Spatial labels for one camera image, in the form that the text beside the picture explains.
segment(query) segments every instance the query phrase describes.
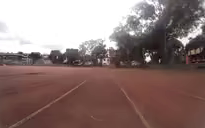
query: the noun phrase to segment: white lane line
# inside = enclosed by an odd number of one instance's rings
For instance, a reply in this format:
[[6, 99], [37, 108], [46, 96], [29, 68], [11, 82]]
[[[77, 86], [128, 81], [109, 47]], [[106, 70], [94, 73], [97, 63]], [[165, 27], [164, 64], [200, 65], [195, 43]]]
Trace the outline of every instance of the white lane line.
[[138, 108], [136, 107], [135, 103], [131, 100], [131, 98], [128, 96], [127, 92], [121, 88], [119, 86], [119, 88], [121, 89], [121, 91], [124, 93], [125, 97], [128, 99], [128, 101], [130, 102], [131, 106], [133, 107], [133, 109], [135, 110], [136, 114], [139, 116], [139, 118], [141, 119], [142, 123], [145, 125], [146, 128], [151, 128], [151, 126], [149, 125], [149, 123], [146, 121], [146, 119], [144, 118], [144, 116], [142, 115], [142, 113], [138, 110]]
[[190, 93], [186, 93], [186, 92], [183, 92], [183, 91], [180, 91], [180, 90], [178, 90], [178, 92], [182, 93], [183, 95], [187, 95], [189, 97], [205, 101], [205, 98], [203, 98], [203, 97], [196, 96], [196, 95], [193, 95], [193, 94], [190, 94]]
[[35, 111], [34, 113], [28, 115], [27, 117], [23, 118], [22, 120], [18, 121], [17, 123], [9, 126], [8, 128], [16, 128], [19, 127], [20, 125], [24, 124], [25, 122], [27, 122], [28, 120], [30, 120], [31, 118], [33, 118], [34, 116], [36, 116], [37, 114], [39, 114], [40, 112], [44, 111], [45, 109], [49, 108], [50, 106], [52, 106], [53, 104], [55, 104], [56, 102], [60, 101], [62, 98], [64, 98], [65, 96], [67, 96], [68, 94], [70, 94], [71, 92], [73, 92], [74, 90], [78, 89], [81, 85], [83, 85], [86, 82], [83, 81], [80, 84], [78, 84], [76, 87], [72, 88], [71, 90], [69, 90], [68, 92], [66, 92], [65, 94], [61, 95], [60, 97], [58, 97], [57, 99], [51, 101], [49, 104], [45, 105], [44, 107], [38, 109], [37, 111]]

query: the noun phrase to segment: overcast sky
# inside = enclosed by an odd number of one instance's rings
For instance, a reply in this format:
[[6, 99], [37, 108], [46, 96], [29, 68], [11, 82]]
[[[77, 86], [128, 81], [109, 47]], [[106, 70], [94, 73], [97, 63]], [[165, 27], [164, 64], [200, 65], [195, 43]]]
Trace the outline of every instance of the overcast sky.
[[0, 52], [49, 53], [108, 37], [140, 0], [0, 0]]

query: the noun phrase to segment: running track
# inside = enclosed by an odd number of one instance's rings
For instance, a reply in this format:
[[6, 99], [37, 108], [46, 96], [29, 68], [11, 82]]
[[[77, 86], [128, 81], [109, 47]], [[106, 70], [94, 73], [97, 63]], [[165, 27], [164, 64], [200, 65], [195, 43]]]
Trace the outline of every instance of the running track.
[[205, 128], [205, 73], [0, 67], [0, 128]]

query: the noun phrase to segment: red running track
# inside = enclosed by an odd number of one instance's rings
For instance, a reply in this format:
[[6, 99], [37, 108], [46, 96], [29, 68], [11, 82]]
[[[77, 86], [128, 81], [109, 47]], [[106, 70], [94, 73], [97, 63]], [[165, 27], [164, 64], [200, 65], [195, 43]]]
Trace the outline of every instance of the red running track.
[[205, 128], [205, 73], [3, 66], [6, 127]]

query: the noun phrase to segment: roof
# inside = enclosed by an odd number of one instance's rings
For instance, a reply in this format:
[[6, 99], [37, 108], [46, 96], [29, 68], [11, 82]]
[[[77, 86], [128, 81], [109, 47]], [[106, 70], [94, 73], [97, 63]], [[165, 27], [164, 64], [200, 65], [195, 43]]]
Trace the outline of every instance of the roof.
[[19, 57], [26, 57], [25, 55], [18, 54], [18, 53], [0, 53], [0, 56], [19, 56]]

